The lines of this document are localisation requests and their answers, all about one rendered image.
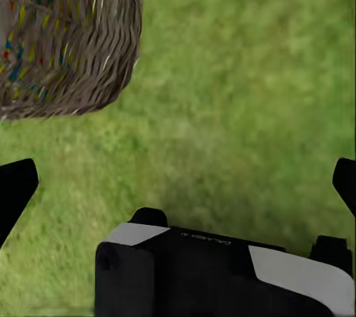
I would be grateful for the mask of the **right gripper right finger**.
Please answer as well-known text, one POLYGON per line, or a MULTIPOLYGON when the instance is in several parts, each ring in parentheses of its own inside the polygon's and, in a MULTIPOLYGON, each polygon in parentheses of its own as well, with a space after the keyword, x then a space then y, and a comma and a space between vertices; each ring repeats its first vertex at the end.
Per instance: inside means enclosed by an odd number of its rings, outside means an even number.
POLYGON ((341 157, 335 167, 332 183, 356 218, 356 161, 341 157))

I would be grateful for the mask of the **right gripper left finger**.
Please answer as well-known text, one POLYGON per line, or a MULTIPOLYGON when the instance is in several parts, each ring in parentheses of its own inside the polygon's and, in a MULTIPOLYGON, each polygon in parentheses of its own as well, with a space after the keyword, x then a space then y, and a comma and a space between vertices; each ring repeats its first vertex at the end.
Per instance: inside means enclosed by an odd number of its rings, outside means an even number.
POLYGON ((0 166, 0 248, 38 186, 31 158, 0 166))

